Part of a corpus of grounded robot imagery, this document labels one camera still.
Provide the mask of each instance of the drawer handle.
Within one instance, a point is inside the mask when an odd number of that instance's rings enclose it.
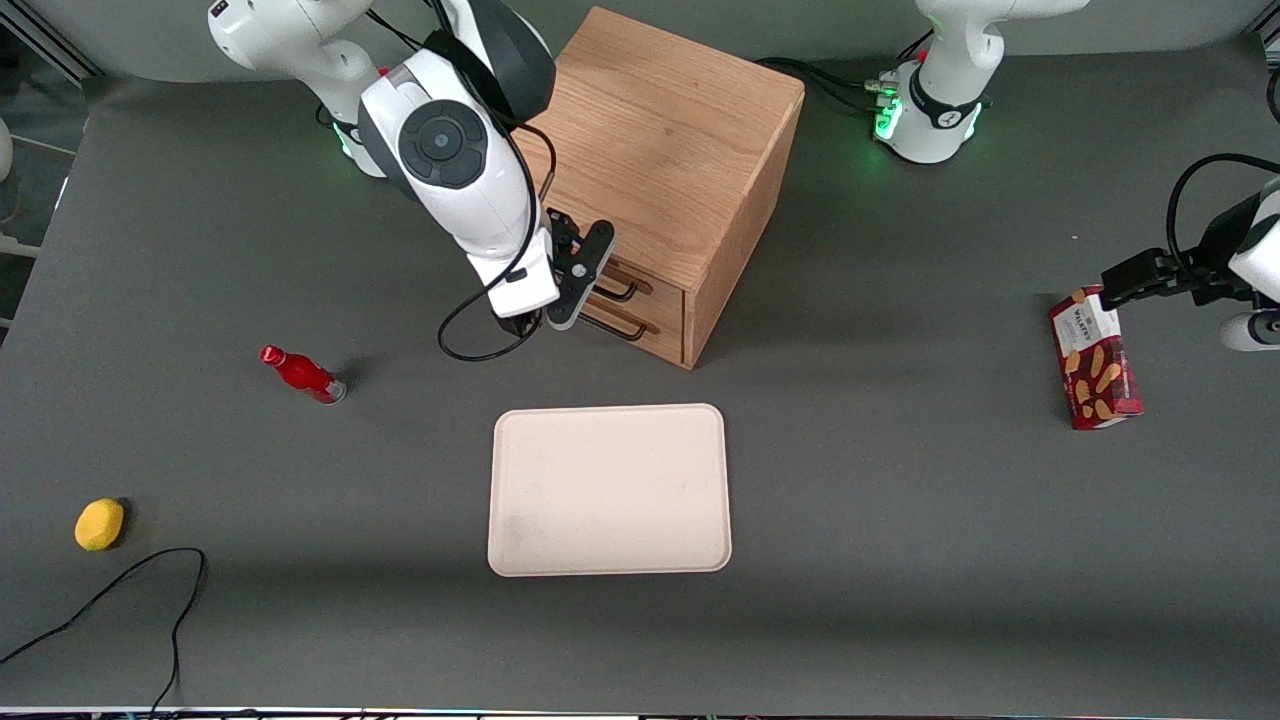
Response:
[[[644,323],[640,323],[640,328],[636,332],[627,334],[627,333],[625,333],[625,332],[622,332],[622,331],[620,331],[620,329],[617,329],[614,327],[611,327],[611,325],[608,325],[605,323],[602,323],[602,322],[596,320],[595,318],[593,318],[590,315],[581,315],[581,319],[586,320],[586,324],[595,325],[595,327],[600,328],[602,331],[609,333],[611,336],[622,338],[622,340],[625,340],[627,342],[635,342],[635,341],[643,338],[644,333],[649,332],[649,325],[646,325]]]
[[[636,296],[636,290],[639,288],[640,283],[632,282],[631,284],[627,286],[627,290],[623,292],[613,292],[612,290],[605,290],[600,286],[595,286],[591,290],[594,292],[603,295],[604,297],[608,297],[614,302],[626,302],[627,300],[631,300],[632,297]]]

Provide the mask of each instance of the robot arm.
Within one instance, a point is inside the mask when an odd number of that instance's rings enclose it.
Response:
[[[598,223],[588,242],[559,214],[547,217],[508,135],[547,109],[554,60],[499,0],[435,8],[442,29],[365,90],[360,135],[388,179],[467,254],[498,318],[547,309],[552,327],[567,329],[614,238]]]
[[[378,79],[378,69],[361,46],[330,40],[370,5],[372,0],[218,0],[207,19],[214,41],[238,65],[289,76],[311,88],[356,165],[383,177],[353,132],[360,94]]]
[[[908,59],[868,87],[888,90],[874,137],[913,163],[941,163],[973,135],[983,90],[1005,58],[995,23],[1050,18],[1089,0],[916,0],[933,23],[923,63]],[[906,92],[899,92],[905,85]]]
[[[1203,164],[1192,165],[1184,177]],[[1222,343],[1242,351],[1280,350],[1280,177],[1215,218],[1201,243],[1179,255],[1153,247],[1103,272],[1102,306],[1111,310],[1183,292],[1190,292],[1196,305],[1251,302],[1252,313],[1222,323]]]

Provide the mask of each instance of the gray tabletop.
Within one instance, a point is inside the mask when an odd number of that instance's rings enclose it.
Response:
[[[692,373],[585,325],[451,361],[435,327],[474,273],[338,155],[305,88],[99,85],[0,350],[0,646],[195,544],[188,705],[1275,717],[1280,359],[1219,345],[1239,306],[1133,305],[1148,415],[1075,433],[1046,318],[1162,242],[1190,161],[1280,152],[1265,82],[1256,41],[1010,59],[931,168],[812,96]],[[1265,179],[1206,170],[1187,241]],[[503,342],[490,325],[454,342]],[[285,388],[268,342],[343,370],[349,398]],[[724,414],[730,565],[494,575],[494,420],[652,402]],[[72,524],[101,496],[133,527],[88,555]],[[0,703],[150,703],[193,565],[0,669]]]

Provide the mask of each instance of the wooden cabinet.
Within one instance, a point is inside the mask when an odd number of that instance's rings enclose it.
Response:
[[[602,8],[557,60],[547,205],[618,245],[584,313],[692,369],[764,232],[804,83]],[[517,132],[535,182],[545,146]]]

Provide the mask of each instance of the beige tray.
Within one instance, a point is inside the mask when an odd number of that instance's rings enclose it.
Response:
[[[731,552],[724,420],[716,407],[513,410],[498,419],[494,573],[710,573]]]

